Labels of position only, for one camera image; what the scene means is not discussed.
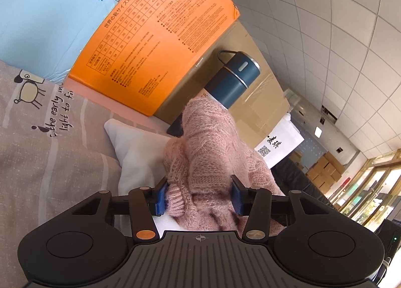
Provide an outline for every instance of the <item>orange box lid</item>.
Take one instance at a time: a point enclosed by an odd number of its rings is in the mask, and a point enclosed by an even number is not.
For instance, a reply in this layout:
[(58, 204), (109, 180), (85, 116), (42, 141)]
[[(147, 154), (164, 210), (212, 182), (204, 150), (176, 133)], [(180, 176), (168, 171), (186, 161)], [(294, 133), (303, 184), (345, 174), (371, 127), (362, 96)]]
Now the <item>orange box lid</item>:
[(69, 77), (153, 115), (238, 16), (231, 0), (120, 0)]

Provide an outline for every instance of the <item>size chart table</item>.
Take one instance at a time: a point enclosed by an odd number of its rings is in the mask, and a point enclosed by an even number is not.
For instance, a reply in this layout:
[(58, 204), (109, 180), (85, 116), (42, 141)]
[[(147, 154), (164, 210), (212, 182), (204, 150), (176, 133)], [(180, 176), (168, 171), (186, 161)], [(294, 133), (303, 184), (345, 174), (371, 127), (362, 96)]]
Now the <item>size chart table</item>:
[(122, 50), (166, 0), (131, 0), (104, 36), (87, 66), (106, 75)]

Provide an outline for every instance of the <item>light blue box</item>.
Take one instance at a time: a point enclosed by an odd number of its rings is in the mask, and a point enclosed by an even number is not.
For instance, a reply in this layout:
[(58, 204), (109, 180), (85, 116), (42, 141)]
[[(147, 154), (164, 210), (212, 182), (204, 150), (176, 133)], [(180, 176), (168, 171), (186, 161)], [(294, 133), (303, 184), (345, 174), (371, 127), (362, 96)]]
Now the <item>light blue box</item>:
[(62, 83), (118, 0), (0, 0), (0, 60)]

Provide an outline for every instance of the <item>white pillow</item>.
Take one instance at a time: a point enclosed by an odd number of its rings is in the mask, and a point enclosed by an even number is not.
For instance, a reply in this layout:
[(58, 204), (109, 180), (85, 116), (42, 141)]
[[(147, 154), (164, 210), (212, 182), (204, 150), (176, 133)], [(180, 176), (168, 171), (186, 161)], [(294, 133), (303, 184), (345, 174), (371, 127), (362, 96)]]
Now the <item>white pillow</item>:
[[(141, 186), (155, 187), (166, 175), (163, 165), (163, 150), (169, 137), (134, 128), (118, 120), (110, 119), (104, 128), (113, 144), (121, 166), (118, 195)], [(153, 217), (159, 235), (165, 230), (184, 230), (169, 215)], [(131, 236), (128, 216), (121, 217), (121, 232)]]

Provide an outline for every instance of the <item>blue thermos bottle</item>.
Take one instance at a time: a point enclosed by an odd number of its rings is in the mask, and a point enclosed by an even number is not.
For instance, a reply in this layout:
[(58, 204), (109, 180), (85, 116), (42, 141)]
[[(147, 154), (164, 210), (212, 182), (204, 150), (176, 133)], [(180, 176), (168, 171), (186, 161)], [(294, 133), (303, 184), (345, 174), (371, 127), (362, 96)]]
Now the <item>blue thermos bottle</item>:
[[(220, 58), (221, 53), (232, 53), (234, 56), (224, 63)], [(260, 75), (260, 66), (244, 52), (220, 50), (217, 58), (224, 64), (223, 67), (197, 96), (217, 100), (228, 109)], [(167, 134), (179, 138), (183, 133), (182, 114), (180, 114), (167, 129)]]

